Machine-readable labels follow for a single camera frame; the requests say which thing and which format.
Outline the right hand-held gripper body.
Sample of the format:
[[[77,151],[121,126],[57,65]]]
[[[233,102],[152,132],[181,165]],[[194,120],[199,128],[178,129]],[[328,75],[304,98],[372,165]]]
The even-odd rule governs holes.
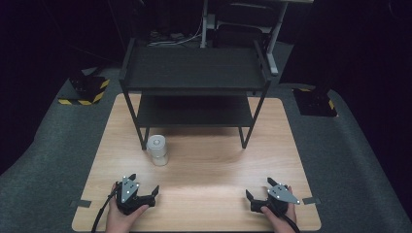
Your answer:
[[[275,216],[283,216],[289,204],[299,205],[300,201],[285,185],[277,183],[267,190],[265,200],[257,200],[250,195],[250,204],[252,212],[261,213],[261,208],[267,207]]]

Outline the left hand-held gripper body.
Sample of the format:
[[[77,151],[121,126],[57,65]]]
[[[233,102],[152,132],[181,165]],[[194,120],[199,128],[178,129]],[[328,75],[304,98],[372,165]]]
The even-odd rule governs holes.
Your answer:
[[[155,206],[155,198],[151,197],[151,194],[145,196],[138,195],[139,187],[140,184],[131,181],[128,177],[123,177],[121,182],[118,183],[116,202],[118,209],[124,215],[130,215],[144,205],[149,207]]]

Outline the person's left hand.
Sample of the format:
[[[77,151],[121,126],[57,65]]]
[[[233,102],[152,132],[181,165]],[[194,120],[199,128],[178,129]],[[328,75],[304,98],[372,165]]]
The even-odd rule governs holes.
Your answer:
[[[137,219],[149,208],[141,206],[130,215],[124,215],[117,206],[116,198],[109,201],[109,211],[106,219],[105,233],[129,233]]]

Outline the person's right hand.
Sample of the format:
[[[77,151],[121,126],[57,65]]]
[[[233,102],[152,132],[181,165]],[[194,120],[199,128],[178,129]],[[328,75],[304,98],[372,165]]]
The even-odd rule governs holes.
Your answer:
[[[284,218],[279,218],[273,214],[267,207],[260,208],[266,218],[271,222],[274,233],[295,233],[293,228]],[[291,221],[296,222],[295,206],[293,203],[288,204],[288,210],[285,213]]]

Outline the white plastic cup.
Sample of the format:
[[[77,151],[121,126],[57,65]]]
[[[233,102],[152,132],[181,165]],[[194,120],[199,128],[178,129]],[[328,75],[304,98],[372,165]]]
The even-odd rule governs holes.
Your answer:
[[[167,144],[164,136],[151,136],[147,142],[147,150],[155,166],[165,166],[168,163]]]

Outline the black base with hazard tape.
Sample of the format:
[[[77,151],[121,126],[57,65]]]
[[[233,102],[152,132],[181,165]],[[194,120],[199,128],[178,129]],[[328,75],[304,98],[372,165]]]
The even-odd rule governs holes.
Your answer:
[[[104,77],[85,76],[80,79],[68,79],[56,98],[62,105],[90,106],[97,104],[103,97],[109,84]]]
[[[292,93],[299,112],[303,116],[337,116],[335,106],[326,93],[318,93],[315,89],[307,88],[294,88]]]

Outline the black two-tier shelf rack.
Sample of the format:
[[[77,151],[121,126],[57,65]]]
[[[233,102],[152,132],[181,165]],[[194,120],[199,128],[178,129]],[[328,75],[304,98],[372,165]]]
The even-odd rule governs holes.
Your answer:
[[[131,39],[120,87],[140,145],[150,130],[235,127],[246,147],[273,76],[259,43],[250,49],[138,47]]]

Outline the white metal desk frame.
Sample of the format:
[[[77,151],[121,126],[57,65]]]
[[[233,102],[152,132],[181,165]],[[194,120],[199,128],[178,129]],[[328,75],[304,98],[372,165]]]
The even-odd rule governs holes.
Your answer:
[[[286,15],[288,5],[291,3],[300,3],[300,4],[312,4],[314,0],[270,0],[278,1],[281,3],[280,14],[276,21],[275,27],[271,32],[271,38],[266,49],[266,58],[267,63],[270,68],[272,75],[277,76],[279,74],[278,66],[274,57],[275,46],[278,41],[279,33],[281,31],[282,24],[284,22],[284,17]],[[207,47],[207,30],[213,28],[213,23],[215,22],[215,17],[210,17],[208,15],[208,0],[203,0],[202,8],[202,18],[201,18],[201,42],[200,47],[205,49]]]

